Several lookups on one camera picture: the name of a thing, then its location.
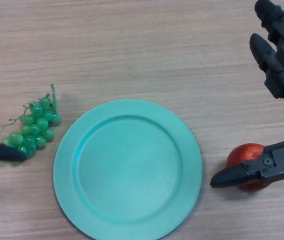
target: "wooden table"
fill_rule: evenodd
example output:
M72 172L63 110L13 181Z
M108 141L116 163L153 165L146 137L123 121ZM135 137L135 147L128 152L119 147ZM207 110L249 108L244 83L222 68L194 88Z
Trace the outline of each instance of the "wooden table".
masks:
M52 187L70 125L106 101L175 112L203 155L199 201L166 240L284 240L284 181L247 195L209 181L237 145L284 141L284 101L264 87L249 48L266 37L255 0L0 0L0 130L22 105L57 90L62 124L25 166L0 167L0 240L84 240ZM284 8L284 0L277 0ZM0 137L17 130L8 127Z

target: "bunch of grapes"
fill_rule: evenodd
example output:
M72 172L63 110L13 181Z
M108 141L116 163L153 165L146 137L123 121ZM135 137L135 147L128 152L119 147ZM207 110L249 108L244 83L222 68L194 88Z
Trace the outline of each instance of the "bunch of grapes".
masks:
M17 148L25 153L30 159L34 156L35 150L41 150L46 143L54 138L54 131L51 128L61 122L61 116L56 111L56 97L54 85L51 85L53 99L50 94L32 101L25 108L24 113L16 119L9 119L10 124L17 120L22 123L20 132L14 131L2 139L2 142L10 147Z

